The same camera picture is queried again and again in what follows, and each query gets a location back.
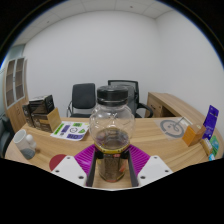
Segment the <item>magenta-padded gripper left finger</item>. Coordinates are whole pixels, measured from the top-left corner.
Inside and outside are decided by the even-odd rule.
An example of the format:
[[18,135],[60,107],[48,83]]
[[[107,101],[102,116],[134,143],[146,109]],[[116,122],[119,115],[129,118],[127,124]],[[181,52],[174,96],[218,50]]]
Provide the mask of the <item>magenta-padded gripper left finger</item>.
[[82,187],[92,187],[95,177],[96,148],[90,145],[75,156],[58,154],[50,160],[53,174]]

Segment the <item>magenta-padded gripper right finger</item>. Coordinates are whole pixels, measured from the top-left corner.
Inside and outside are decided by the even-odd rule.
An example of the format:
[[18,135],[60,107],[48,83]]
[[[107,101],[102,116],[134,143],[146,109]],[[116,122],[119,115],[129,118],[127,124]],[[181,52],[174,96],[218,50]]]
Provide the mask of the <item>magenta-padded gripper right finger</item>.
[[143,187],[173,171],[158,156],[150,156],[134,145],[128,147],[128,165],[133,187]]

